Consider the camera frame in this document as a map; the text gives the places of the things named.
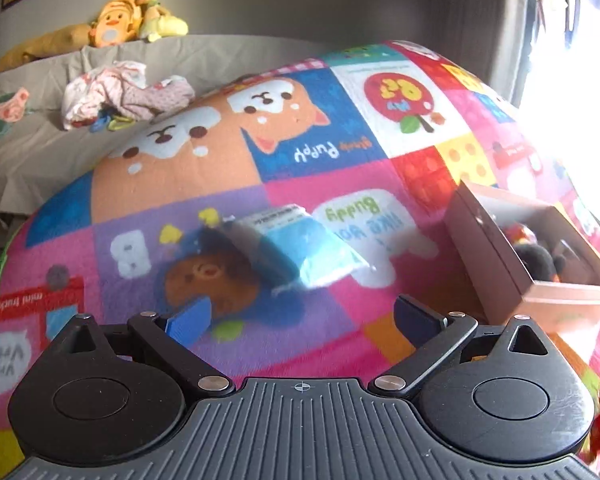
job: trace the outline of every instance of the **yellow pillow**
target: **yellow pillow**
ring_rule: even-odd
[[[0,58],[0,72],[44,57],[59,56],[80,50],[89,44],[90,30],[89,24],[79,23],[48,32],[33,40],[27,40]]]

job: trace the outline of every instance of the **pink cloth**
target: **pink cloth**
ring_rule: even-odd
[[[195,92],[183,77],[173,75],[146,86],[146,66],[135,61],[117,61],[96,68],[67,85],[62,100],[62,123],[66,130],[93,123],[103,106],[119,115],[141,121],[184,108]]]
[[[19,88],[11,99],[0,103],[0,119],[6,123],[15,123],[24,117],[25,108],[29,99],[26,88]]]

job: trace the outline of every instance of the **pink box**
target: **pink box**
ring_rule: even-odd
[[[498,227],[514,222],[529,226],[551,247],[565,240],[591,266],[594,284],[533,280]],[[491,324],[527,314],[551,333],[600,321],[600,257],[553,205],[462,181],[445,223]]]

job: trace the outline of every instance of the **duck plush toy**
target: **duck plush toy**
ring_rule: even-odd
[[[144,6],[144,19],[140,28],[140,38],[153,43],[168,36],[185,36],[189,26],[176,18],[160,5],[158,0],[136,0],[137,6]]]
[[[111,0],[91,25],[91,44],[101,47],[134,40],[141,22],[141,9],[134,0]]]

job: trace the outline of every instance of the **blue package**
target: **blue package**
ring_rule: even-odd
[[[352,247],[296,204],[226,222],[221,230],[275,292],[328,286],[369,267]]]

